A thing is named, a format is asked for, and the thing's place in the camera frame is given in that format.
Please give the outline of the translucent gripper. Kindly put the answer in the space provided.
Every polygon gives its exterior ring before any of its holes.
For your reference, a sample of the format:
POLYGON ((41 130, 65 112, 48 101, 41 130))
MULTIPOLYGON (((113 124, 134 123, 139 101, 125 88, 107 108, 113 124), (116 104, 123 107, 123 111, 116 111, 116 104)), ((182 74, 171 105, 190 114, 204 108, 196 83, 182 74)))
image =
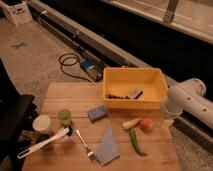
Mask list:
POLYGON ((171 126, 174 120, 183 112, 183 109, 166 97, 160 104, 162 122, 171 126))

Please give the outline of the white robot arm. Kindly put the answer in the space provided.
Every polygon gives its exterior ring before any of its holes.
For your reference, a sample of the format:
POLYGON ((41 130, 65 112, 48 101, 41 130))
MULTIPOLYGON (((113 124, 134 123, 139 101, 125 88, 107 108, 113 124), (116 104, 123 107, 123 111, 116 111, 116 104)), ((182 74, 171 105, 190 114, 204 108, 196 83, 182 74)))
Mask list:
POLYGON ((204 97, 206 85, 198 78, 174 84, 168 88, 160 111, 165 119, 175 119, 184 111, 213 129, 213 102, 204 97))

